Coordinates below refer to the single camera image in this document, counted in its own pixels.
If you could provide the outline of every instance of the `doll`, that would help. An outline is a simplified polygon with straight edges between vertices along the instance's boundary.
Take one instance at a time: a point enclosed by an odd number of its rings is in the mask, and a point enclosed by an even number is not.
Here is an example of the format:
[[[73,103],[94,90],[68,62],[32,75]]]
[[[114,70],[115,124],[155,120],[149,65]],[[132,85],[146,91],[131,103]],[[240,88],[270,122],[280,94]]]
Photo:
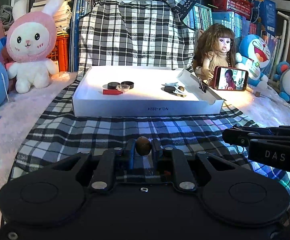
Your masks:
[[[193,69],[208,84],[217,66],[235,67],[235,43],[232,30],[215,23],[198,39]]]

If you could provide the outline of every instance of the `stack of books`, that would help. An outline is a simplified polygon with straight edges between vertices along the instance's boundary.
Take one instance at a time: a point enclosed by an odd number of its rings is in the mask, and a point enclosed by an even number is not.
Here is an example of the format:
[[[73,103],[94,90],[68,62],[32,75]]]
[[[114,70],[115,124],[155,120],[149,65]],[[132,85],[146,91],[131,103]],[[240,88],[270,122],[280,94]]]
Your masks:
[[[212,12],[212,18],[213,23],[222,24],[234,32],[237,47],[242,39],[249,34],[250,21],[235,12]]]
[[[249,34],[256,34],[257,30],[258,30],[257,24],[256,23],[250,23]]]
[[[213,24],[212,10],[196,3],[183,22],[191,29],[206,31]]]
[[[93,9],[92,0],[74,0],[73,15],[70,29],[69,71],[78,71],[79,64],[79,20]]]
[[[64,0],[61,8],[53,17],[57,28],[57,34],[64,34],[69,31],[72,18],[71,1],[72,0]],[[48,0],[35,0],[30,11],[41,11],[47,2]]]

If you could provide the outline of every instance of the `white tray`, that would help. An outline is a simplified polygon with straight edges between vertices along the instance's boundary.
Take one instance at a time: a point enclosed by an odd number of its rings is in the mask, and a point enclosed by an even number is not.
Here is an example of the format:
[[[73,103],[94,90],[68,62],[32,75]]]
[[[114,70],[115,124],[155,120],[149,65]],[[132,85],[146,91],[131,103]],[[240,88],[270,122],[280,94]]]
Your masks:
[[[103,95],[109,82],[134,82],[121,95]],[[164,91],[179,82],[186,97]],[[145,117],[219,114],[224,100],[212,90],[204,93],[187,70],[144,66],[93,66],[78,85],[72,104],[76,117]]]

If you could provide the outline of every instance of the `white rabbit plush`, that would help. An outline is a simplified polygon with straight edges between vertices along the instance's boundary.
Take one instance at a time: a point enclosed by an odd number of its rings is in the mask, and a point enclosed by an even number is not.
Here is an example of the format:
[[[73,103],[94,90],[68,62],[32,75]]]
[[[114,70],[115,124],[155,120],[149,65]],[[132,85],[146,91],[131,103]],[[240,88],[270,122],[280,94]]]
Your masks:
[[[16,91],[27,93],[31,86],[41,89],[50,83],[49,74],[58,73],[48,54],[55,47],[57,29],[53,15],[64,0],[49,0],[42,11],[26,13],[26,3],[13,7],[14,23],[8,30],[6,48],[15,61],[8,68],[8,78],[16,77]]]

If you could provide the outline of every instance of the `woman on screen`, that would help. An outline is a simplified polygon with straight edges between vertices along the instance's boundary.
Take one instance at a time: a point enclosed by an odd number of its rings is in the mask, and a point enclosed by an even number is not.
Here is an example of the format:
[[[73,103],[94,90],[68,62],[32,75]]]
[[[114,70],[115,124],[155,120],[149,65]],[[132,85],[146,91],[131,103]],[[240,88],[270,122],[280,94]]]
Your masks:
[[[226,86],[225,90],[236,90],[236,85],[233,79],[233,71],[231,69],[226,70],[225,72]]]

